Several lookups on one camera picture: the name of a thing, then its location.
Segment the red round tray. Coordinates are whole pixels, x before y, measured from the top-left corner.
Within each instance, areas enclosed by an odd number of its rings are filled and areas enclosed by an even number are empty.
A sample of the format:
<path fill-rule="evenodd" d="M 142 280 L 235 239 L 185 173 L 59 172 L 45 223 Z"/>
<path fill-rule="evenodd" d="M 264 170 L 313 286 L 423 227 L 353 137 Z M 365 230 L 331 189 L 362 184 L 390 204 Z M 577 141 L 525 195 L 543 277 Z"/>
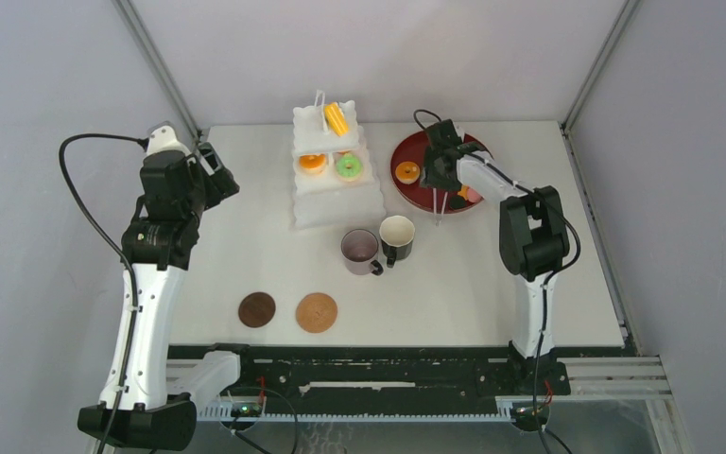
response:
<path fill-rule="evenodd" d="M 419 166 L 422 166 L 424 162 L 424 151 L 429 145 L 429 141 L 424 132 L 415 132 L 405 138 L 392 152 L 389 161 L 390 177 L 393 180 L 397 191 L 401 196 L 408 201 L 411 205 L 424 210 L 428 213 L 433 213 L 433 195 L 431 188 L 421 187 L 419 181 L 414 184 L 405 185 L 399 183 L 394 178 L 394 168 L 403 161 L 411 161 Z M 448 201 L 458 192 L 448 192 Z M 468 206 L 462 210 L 453 211 L 449 208 L 448 202 L 446 206 L 445 215 L 458 214 L 477 206 L 478 203 L 469 203 Z"/>

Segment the metal tongs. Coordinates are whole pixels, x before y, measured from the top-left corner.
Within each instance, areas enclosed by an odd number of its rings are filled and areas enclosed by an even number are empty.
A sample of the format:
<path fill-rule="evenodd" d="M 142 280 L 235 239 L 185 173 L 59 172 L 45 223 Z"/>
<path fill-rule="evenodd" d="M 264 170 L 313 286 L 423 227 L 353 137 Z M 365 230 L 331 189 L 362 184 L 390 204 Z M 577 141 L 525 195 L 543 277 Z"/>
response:
<path fill-rule="evenodd" d="M 433 188 L 432 195 L 433 195 L 433 217 L 434 217 L 435 226 L 438 227 L 441 225 L 443 216 L 446 211 L 449 193 L 446 190 Z"/>

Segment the green donut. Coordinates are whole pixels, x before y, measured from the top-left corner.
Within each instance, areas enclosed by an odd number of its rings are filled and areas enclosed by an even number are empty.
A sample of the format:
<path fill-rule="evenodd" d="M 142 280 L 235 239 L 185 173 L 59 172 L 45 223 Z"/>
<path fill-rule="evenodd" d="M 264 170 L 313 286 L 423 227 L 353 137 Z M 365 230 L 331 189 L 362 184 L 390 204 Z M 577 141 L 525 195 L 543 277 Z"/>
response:
<path fill-rule="evenodd" d="M 363 172 L 361 160 L 353 153 L 342 154 L 336 161 L 336 174 L 345 182 L 353 182 L 360 178 Z"/>

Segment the black mug white inside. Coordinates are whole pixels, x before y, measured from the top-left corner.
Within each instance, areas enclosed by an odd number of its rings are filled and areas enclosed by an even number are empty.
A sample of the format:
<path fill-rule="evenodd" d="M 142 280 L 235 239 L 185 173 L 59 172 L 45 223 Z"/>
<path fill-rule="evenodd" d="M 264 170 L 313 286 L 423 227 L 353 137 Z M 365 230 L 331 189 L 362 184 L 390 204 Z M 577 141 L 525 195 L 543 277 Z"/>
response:
<path fill-rule="evenodd" d="M 415 234 L 414 223 L 404 216 L 390 216 L 381 222 L 379 236 L 388 268 L 410 256 Z"/>

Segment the orange round tart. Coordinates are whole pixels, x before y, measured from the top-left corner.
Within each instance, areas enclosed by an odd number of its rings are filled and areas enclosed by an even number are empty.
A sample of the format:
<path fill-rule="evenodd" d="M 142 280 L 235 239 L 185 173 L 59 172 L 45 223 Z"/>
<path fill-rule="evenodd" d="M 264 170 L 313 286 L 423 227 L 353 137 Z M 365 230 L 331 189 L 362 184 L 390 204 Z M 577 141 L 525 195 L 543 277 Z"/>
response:
<path fill-rule="evenodd" d="M 310 154 L 300 156 L 297 164 L 306 175 L 320 175 L 327 167 L 327 156 L 325 154 Z"/>

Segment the yellow cake slice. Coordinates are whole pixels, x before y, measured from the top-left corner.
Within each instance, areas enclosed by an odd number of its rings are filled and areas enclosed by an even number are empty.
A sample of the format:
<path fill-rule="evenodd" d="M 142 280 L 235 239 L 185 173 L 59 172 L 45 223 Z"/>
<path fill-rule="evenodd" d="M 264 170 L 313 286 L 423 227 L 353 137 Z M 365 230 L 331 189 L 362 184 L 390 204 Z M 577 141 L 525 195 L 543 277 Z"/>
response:
<path fill-rule="evenodd" d="M 325 126 L 336 136 L 344 136 L 350 131 L 344 112 L 337 102 L 323 106 L 323 118 Z"/>

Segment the white tiered dessert stand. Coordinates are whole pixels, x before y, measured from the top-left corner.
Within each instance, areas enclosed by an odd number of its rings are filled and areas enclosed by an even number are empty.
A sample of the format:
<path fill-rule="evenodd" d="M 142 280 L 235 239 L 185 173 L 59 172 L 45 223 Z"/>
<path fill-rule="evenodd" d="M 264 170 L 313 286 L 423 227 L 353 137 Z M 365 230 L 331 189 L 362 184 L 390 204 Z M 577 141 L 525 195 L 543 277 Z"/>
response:
<path fill-rule="evenodd" d="M 323 106 L 333 102 L 340 105 L 350 127 L 341 137 L 328 130 L 323 118 Z M 380 179 L 365 130 L 357 119 L 356 104 L 353 100 L 333 102 L 317 90 L 310 105 L 292 111 L 293 227 L 298 230 L 369 224 L 386 214 Z M 355 154 L 364 166 L 360 178 L 353 182 L 342 181 L 336 174 L 336 161 L 347 152 Z M 310 154 L 327 156 L 327 167 L 320 175 L 306 175 L 297 164 L 300 156 Z"/>

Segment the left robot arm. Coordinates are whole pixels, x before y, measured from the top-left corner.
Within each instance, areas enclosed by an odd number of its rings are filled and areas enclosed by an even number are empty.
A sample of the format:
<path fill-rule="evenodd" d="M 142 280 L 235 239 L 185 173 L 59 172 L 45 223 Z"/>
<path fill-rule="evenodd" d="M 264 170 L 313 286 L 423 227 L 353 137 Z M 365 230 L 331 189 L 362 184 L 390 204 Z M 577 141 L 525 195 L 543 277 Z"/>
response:
<path fill-rule="evenodd" d="M 238 354 L 206 354 L 180 378 L 166 379 L 174 306 L 199 239 L 203 212 L 239 191 L 209 143 L 193 151 L 149 150 L 140 172 L 144 193 L 117 246 L 125 268 L 124 308 L 112 365 L 97 404 L 78 429 L 107 446 L 185 449 L 198 413 L 226 388 L 250 392 L 256 367 Z"/>

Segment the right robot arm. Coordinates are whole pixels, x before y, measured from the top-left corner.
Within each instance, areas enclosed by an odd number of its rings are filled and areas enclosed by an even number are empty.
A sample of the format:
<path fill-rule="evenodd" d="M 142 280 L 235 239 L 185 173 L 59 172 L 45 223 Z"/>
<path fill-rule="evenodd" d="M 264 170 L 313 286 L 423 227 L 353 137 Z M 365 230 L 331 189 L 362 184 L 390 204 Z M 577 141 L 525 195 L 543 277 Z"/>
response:
<path fill-rule="evenodd" d="M 421 185 L 445 192 L 468 187 L 497 205 L 500 259 L 520 280 L 509 381 L 519 393 L 534 393 L 558 363 L 551 336 L 552 295 L 558 276 L 579 259 L 579 235 L 564 215 L 555 187 L 529 188 L 511 178 L 486 147 L 464 141 L 450 119 L 420 128 L 428 140 Z"/>

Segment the orange cream cupcake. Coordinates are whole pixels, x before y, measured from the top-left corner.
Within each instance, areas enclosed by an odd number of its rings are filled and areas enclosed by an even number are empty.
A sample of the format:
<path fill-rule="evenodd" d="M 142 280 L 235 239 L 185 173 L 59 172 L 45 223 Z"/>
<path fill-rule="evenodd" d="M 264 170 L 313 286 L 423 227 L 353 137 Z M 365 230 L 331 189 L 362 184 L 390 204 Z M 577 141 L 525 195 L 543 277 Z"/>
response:
<path fill-rule="evenodd" d="M 401 184 L 414 184 L 421 178 L 422 168 L 414 162 L 403 161 L 394 168 L 394 178 Z"/>

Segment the black cookie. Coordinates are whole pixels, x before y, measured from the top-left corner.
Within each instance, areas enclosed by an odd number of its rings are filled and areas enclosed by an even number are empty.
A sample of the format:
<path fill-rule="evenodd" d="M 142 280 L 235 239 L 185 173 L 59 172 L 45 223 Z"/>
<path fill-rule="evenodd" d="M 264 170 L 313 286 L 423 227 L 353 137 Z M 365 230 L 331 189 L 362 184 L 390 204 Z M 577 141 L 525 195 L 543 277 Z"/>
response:
<path fill-rule="evenodd" d="M 453 211 L 462 210 L 468 206 L 468 202 L 460 195 L 455 195 L 449 200 L 448 206 Z"/>

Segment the pink macaron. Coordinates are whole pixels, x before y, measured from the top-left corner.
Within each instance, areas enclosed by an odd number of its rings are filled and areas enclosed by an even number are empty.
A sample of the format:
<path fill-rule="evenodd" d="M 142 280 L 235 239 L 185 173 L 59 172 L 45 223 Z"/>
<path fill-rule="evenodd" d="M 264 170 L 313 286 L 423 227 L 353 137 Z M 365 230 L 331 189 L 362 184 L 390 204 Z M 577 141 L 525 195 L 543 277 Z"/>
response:
<path fill-rule="evenodd" d="M 482 200 L 482 196 L 477 193 L 472 187 L 467 189 L 466 200 L 469 203 L 478 203 Z"/>

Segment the dark brown coaster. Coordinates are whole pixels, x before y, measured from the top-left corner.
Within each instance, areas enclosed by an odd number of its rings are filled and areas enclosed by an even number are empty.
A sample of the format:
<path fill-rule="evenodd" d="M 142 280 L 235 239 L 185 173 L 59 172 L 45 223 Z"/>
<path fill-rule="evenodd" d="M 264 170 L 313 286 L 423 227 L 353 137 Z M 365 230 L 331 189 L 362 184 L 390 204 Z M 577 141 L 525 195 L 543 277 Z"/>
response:
<path fill-rule="evenodd" d="M 276 313 L 274 298 L 257 291 L 244 297 L 238 306 L 237 316 L 246 327 L 259 328 L 268 324 Z"/>

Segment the light brown coaster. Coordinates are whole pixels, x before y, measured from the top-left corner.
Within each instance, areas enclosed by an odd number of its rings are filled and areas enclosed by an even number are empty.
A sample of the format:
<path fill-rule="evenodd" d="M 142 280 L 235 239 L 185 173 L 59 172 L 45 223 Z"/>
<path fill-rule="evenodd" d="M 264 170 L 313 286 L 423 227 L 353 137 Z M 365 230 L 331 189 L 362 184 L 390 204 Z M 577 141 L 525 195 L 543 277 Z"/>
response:
<path fill-rule="evenodd" d="M 326 293 L 306 295 L 296 308 L 296 321 L 308 333 L 319 334 L 330 329 L 337 320 L 336 301 Z"/>

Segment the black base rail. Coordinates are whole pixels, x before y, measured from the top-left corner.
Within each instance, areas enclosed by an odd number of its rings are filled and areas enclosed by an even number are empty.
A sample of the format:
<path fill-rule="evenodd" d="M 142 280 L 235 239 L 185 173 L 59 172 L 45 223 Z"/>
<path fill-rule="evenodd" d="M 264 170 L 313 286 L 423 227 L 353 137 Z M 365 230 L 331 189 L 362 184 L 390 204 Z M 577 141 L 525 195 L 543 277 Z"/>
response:
<path fill-rule="evenodd" d="M 218 343 L 174 345 L 171 359 L 230 351 L 241 372 L 234 395 L 266 393 L 296 411 L 432 414 L 490 410 L 499 397 L 550 399 L 571 393 L 558 362 L 539 376 L 520 375 L 506 347 L 284 347 Z"/>

